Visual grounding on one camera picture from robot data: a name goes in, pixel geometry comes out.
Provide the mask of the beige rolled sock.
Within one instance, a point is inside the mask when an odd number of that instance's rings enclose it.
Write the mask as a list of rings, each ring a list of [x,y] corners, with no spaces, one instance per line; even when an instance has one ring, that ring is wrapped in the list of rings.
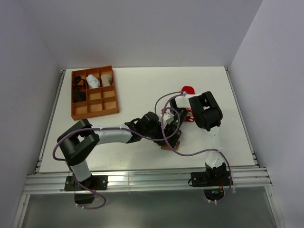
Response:
[[[110,74],[102,74],[101,75],[102,87],[111,86],[112,83],[113,83],[112,75],[110,75]]]

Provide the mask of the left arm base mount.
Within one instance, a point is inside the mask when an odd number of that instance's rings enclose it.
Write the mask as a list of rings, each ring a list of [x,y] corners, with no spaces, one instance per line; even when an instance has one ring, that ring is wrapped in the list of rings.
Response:
[[[91,175],[82,182],[76,181],[74,175],[67,176],[64,191],[75,192],[74,201],[76,204],[84,206],[91,204],[97,190],[107,190],[107,175]]]

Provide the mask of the red patterned sock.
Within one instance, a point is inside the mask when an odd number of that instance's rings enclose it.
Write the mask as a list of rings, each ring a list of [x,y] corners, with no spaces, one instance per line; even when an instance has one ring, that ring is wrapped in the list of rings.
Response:
[[[183,92],[186,92],[187,94],[190,94],[190,95],[194,95],[195,94],[195,90],[193,87],[191,86],[184,86],[182,88],[182,91]],[[188,106],[186,107],[186,110],[187,110],[187,116],[185,118],[185,122],[195,122],[195,119],[194,119],[194,116],[193,116],[193,111],[190,107],[190,104],[188,104]]]

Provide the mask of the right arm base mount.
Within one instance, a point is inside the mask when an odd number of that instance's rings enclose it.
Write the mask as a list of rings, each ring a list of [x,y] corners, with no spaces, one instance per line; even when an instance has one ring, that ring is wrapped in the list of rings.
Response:
[[[229,193],[233,185],[232,174],[227,170],[224,162],[213,168],[206,164],[205,171],[192,172],[190,175],[189,186],[194,188],[211,187],[211,189],[203,190],[208,203],[217,204],[223,200],[225,193]]]

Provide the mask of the white rolled sock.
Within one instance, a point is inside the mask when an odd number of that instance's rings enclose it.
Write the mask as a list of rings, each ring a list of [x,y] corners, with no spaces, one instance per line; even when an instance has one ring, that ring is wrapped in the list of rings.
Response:
[[[90,89],[95,89],[100,86],[99,79],[93,76],[92,74],[86,77],[86,81]]]

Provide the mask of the aluminium front rail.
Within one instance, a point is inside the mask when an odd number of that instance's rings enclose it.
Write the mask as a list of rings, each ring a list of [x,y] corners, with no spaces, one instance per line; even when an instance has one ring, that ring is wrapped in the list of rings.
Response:
[[[107,175],[107,192],[133,191],[162,191],[188,190],[190,174],[203,169],[164,169],[144,171],[101,171],[92,172],[93,175]],[[272,186],[266,168],[257,166],[249,168],[233,168],[233,187],[268,187]],[[24,195],[60,194],[66,193],[64,186],[67,172],[37,173],[26,178]]]

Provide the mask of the black red rolled sock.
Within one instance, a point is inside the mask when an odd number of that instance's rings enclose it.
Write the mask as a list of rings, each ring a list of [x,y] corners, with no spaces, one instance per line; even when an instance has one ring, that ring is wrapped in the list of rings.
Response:
[[[79,91],[86,90],[86,81],[81,76],[76,76],[72,80],[72,89]]]

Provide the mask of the orange compartment tray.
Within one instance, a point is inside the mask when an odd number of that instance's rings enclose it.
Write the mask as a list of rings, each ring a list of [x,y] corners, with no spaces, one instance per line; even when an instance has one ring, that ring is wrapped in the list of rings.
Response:
[[[90,74],[99,79],[100,86],[98,88],[89,88],[86,77]],[[102,87],[102,74],[112,75],[113,83],[111,86]],[[88,119],[119,113],[118,97],[112,66],[73,70],[71,73],[71,82],[76,76],[81,76],[86,82],[86,101],[73,103],[71,99],[71,116],[73,120],[76,121],[85,118]]]

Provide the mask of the dark brown striped sock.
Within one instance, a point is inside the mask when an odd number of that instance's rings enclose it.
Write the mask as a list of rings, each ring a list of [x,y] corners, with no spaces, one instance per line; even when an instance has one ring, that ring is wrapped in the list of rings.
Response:
[[[86,101],[86,91],[85,90],[73,90],[72,91],[72,102],[78,103],[78,102],[84,102]]]

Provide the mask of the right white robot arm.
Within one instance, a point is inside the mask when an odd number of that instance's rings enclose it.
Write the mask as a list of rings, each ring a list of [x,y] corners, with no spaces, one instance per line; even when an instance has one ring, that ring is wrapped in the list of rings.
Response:
[[[219,141],[219,127],[223,119],[223,113],[216,99],[210,91],[200,95],[189,95],[181,92],[179,95],[171,97],[164,109],[170,106],[173,111],[184,110],[186,113],[190,109],[194,123],[203,132],[203,140],[212,143],[209,148],[199,152],[183,154],[176,151],[172,146],[169,148],[177,155],[183,157],[192,157],[199,154],[205,154],[206,181],[210,185],[216,185],[221,181],[222,176],[227,173],[229,167],[227,159],[222,154]]]

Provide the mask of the tan ribbed sock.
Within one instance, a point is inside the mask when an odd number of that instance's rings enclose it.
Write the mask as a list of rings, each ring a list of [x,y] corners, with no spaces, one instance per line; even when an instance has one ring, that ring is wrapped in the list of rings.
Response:
[[[171,145],[162,145],[161,146],[161,149],[162,150],[166,150],[166,151],[171,151],[172,149],[174,150],[178,150],[179,148],[179,145],[180,145],[180,141],[177,141],[176,144],[174,146],[171,146]]]

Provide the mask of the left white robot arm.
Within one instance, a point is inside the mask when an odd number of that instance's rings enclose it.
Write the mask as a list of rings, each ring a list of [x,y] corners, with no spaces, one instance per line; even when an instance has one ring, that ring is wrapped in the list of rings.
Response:
[[[83,119],[58,137],[53,158],[60,160],[55,155],[57,148],[60,148],[64,156],[63,160],[76,178],[76,185],[86,190],[93,183],[86,158],[97,145],[117,142],[136,143],[142,138],[159,145],[165,140],[173,140],[173,143],[176,143],[174,137],[178,133],[179,120],[178,114],[157,115],[148,112],[142,118],[133,119],[122,125],[93,127],[87,119]]]

